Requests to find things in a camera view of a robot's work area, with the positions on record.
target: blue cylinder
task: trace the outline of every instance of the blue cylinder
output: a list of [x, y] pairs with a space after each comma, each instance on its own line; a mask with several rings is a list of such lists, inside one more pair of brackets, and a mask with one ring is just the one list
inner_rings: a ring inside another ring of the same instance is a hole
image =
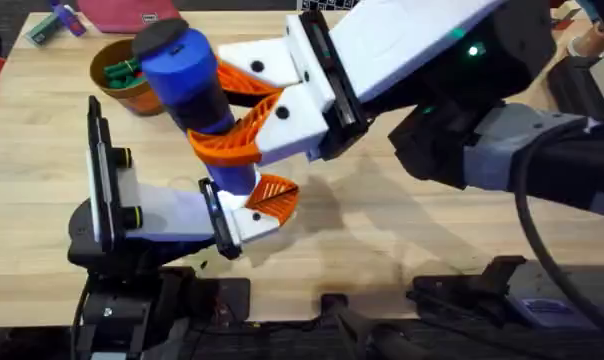
[[[186, 133], [222, 135], [235, 124], [217, 76], [217, 61], [206, 37], [182, 19], [154, 23], [133, 41], [133, 52], [149, 84]], [[253, 165], [207, 165], [213, 181], [236, 195], [253, 191]]]

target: green led light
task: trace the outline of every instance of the green led light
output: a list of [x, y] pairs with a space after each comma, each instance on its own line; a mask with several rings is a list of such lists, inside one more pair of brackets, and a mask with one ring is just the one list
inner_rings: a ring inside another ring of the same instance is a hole
[[470, 57], [481, 56], [486, 53], [486, 48], [484, 47], [483, 43], [479, 42], [479, 43], [475, 43], [475, 44], [471, 45], [471, 47], [469, 48], [469, 50], [467, 50], [466, 53]]
[[462, 39], [464, 37], [464, 35], [466, 35], [466, 31], [460, 29], [460, 28], [455, 28], [451, 31], [451, 35], [453, 35], [454, 38], [456, 39]]

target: black cap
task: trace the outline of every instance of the black cap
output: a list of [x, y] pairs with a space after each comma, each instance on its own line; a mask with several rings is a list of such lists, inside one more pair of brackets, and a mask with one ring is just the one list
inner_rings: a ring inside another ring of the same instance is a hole
[[133, 55], [143, 58], [177, 40], [189, 29], [184, 19], [160, 20], [140, 31], [133, 39]]

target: orange flexible gripper pad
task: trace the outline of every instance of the orange flexible gripper pad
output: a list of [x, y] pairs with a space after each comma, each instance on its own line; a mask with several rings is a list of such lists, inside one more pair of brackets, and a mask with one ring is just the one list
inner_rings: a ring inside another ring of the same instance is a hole
[[251, 77], [242, 70], [225, 63], [218, 58], [218, 79], [225, 91], [240, 94], [266, 96], [280, 92], [281, 89]]
[[284, 225], [295, 211], [298, 193], [298, 186], [291, 180], [262, 175], [245, 207], [276, 217]]
[[195, 154], [206, 164], [215, 166], [240, 166], [260, 162], [262, 154], [255, 144], [255, 137], [279, 97], [278, 92], [260, 101], [224, 135], [207, 135], [188, 129], [189, 142]]

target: wooden table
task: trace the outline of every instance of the wooden table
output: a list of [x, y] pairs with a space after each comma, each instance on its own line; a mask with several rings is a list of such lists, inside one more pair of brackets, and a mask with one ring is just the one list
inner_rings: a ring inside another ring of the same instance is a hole
[[[183, 15], [217, 46], [278, 36], [285, 13]], [[44, 16], [31, 14], [25, 28]], [[341, 16], [326, 14], [331, 24]], [[578, 21], [557, 34], [559, 48], [587, 27]], [[44, 49], [20, 38], [0, 76], [0, 325], [71, 322], [85, 272], [66, 260], [67, 222], [88, 194], [89, 95], [102, 102], [115, 144], [131, 147], [141, 181], [197, 191], [206, 175], [168, 115], [136, 117], [89, 79], [93, 55], [122, 37], [89, 27]], [[515, 99], [554, 107], [543, 78]], [[250, 278], [251, 319], [280, 320], [312, 317], [327, 292], [347, 293], [366, 315], [411, 316], [403, 294], [415, 275], [479, 272], [498, 254], [533, 258], [512, 195], [460, 192], [402, 169], [386, 136], [406, 112], [380, 117], [338, 160], [309, 165], [297, 156], [264, 169], [301, 186], [298, 212], [240, 260], [209, 249], [176, 263], [197, 268], [206, 260], [203, 276]], [[558, 261], [604, 265], [603, 217], [544, 201], [532, 209]], [[531, 281], [543, 280], [533, 272]], [[594, 283], [589, 293], [604, 299], [604, 281]]]

